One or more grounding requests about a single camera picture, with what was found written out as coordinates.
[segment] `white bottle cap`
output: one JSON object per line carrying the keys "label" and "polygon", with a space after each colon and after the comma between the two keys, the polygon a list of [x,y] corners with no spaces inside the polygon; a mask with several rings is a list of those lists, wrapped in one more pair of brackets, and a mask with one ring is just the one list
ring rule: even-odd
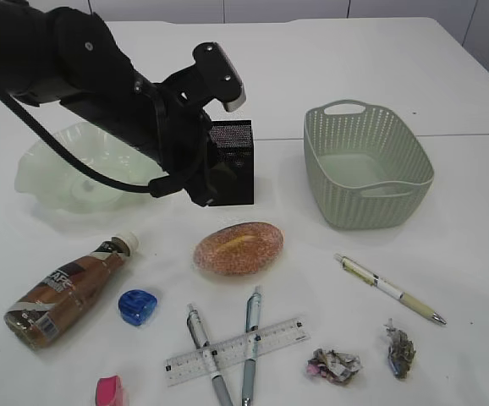
{"label": "white bottle cap", "polygon": [[126,245],[128,245],[129,253],[132,255],[137,250],[137,247],[140,246],[140,241],[135,237],[133,233],[130,231],[123,231],[115,234],[115,237],[120,239]]}

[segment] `pen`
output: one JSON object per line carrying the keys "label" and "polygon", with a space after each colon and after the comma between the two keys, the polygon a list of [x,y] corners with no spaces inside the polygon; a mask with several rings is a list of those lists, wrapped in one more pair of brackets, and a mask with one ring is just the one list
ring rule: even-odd
{"label": "pen", "polygon": [[201,324],[200,315],[197,310],[194,309],[192,304],[188,305],[188,319],[186,319],[186,325],[190,330],[192,339],[194,340],[195,347],[205,348],[203,351],[203,360],[205,362],[206,368],[211,373],[212,386],[214,387],[214,392],[217,394],[218,402],[220,406],[234,406],[231,402],[231,397],[229,397],[228,388],[226,387],[226,382],[222,377],[222,374],[218,370],[217,362],[214,359],[209,347],[209,339],[205,333],[205,329]]}
{"label": "pen", "polygon": [[[246,302],[246,332],[254,332],[260,324],[261,290],[259,286]],[[258,340],[254,336],[252,342],[248,341],[246,348],[246,361],[244,362],[243,391],[241,394],[242,406],[250,406],[254,395],[255,359],[257,356]]]}
{"label": "pen", "polygon": [[435,321],[443,325],[447,324],[444,318],[441,315],[439,315],[436,311],[431,309],[429,306],[420,302],[411,294],[408,294],[403,290],[400,290],[399,288],[397,288],[395,285],[388,282],[387,280],[380,278],[377,274],[366,270],[363,266],[361,266],[357,262],[352,261],[350,260],[350,258],[346,256],[342,256],[340,254],[336,254],[335,259],[341,263],[345,271],[354,274],[359,279],[362,279],[365,283],[368,283],[371,286],[375,286],[379,288],[385,294],[388,294],[392,298],[398,300],[400,303],[412,309],[419,315],[422,315],[423,317],[425,317],[430,321]]}

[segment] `white table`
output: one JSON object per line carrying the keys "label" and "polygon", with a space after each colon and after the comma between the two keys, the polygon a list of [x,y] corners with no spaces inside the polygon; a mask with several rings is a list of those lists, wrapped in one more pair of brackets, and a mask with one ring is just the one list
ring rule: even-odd
{"label": "white table", "polygon": [[[109,26],[153,81],[190,65],[199,43],[220,42],[248,101],[232,116],[219,104],[208,111],[214,118],[251,118],[257,140],[302,138],[307,110],[346,98],[392,108],[417,135],[489,134],[489,73],[432,19]],[[51,131],[77,121],[57,104],[33,110]],[[0,107],[0,119],[8,115]]]}
{"label": "white table", "polygon": [[[16,134],[7,131],[12,124]],[[78,217],[43,210],[14,192],[16,162],[32,136],[13,120],[1,120],[0,131],[0,405],[91,405],[97,379],[114,374],[130,406],[215,405],[207,377],[167,388],[163,361],[193,348],[187,303],[200,309],[212,340],[223,340],[242,332],[257,283],[264,290],[261,323],[304,313],[312,339],[259,360],[255,405],[489,404],[489,135],[421,139],[436,179],[417,212],[399,228],[337,232],[308,190],[302,140],[255,143],[254,206],[202,209],[178,194],[135,211]],[[283,255],[269,271],[227,280],[192,269],[203,237],[245,221],[285,232]],[[138,233],[142,254],[62,340],[32,353],[4,325],[6,309],[57,266],[123,228]],[[448,325],[436,326],[346,274],[335,252],[423,298]],[[118,297],[131,288],[160,299],[144,328],[118,315]],[[406,382],[387,366],[388,317],[417,348]],[[345,388],[309,381],[306,361],[319,347],[357,353],[365,368]],[[239,404],[241,368],[224,375]]]}

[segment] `transparent ruler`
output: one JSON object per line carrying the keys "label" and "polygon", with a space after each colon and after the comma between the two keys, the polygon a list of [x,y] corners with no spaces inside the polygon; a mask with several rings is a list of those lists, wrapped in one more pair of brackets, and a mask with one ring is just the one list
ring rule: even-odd
{"label": "transparent ruler", "polygon": [[218,369],[223,370],[229,366],[245,362],[246,349],[254,341],[257,341],[257,356],[260,356],[292,344],[301,343],[309,338],[310,336],[305,330],[305,323],[302,318],[295,317],[291,320],[261,328],[255,332],[249,332],[221,343],[213,344],[208,348],[200,348],[196,351],[173,357],[168,359],[165,365],[168,386],[171,387],[199,376],[207,375],[209,370],[206,367],[206,351],[210,351],[214,355]]}

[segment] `blue pencil sharpener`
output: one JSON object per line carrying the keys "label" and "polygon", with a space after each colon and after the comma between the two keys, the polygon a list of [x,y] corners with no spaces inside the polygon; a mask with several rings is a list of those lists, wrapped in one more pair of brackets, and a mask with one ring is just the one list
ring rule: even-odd
{"label": "blue pencil sharpener", "polygon": [[157,307],[158,299],[144,290],[134,289],[118,300],[118,309],[123,320],[132,326],[141,326]]}

